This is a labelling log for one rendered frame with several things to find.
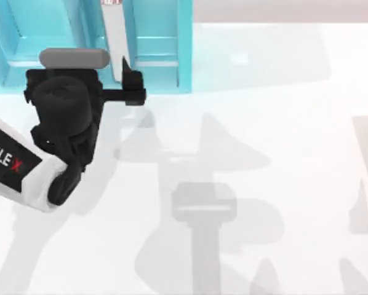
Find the white book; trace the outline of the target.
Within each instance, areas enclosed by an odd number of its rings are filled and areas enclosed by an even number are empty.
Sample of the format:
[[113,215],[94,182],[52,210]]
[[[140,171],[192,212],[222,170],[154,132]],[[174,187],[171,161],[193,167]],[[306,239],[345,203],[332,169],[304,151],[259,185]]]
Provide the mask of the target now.
[[121,84],[130,57],[123,0],[101,0],[101,8],[113,77]]

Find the pale grey rounded box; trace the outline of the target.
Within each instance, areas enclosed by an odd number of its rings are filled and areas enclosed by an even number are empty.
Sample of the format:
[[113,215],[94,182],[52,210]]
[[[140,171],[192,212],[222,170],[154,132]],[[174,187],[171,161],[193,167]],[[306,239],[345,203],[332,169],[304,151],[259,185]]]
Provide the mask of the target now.
[[110,62],[104,49],[48,48],[39,54],[45,68],[54,69],[103,69]]

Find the light blue rack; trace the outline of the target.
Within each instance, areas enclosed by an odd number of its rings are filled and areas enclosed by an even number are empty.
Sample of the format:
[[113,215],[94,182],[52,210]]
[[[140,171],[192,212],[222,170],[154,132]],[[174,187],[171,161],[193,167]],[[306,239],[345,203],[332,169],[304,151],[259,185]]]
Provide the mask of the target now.
[[[128,64],[150,93],[192,89],[193,0],[123,0]],[[0,93],[25,89],[25,73],[39,69],[47,48],[105,49],[101,0],[0,0]],[[121,87],[110,64],[99,78]]]

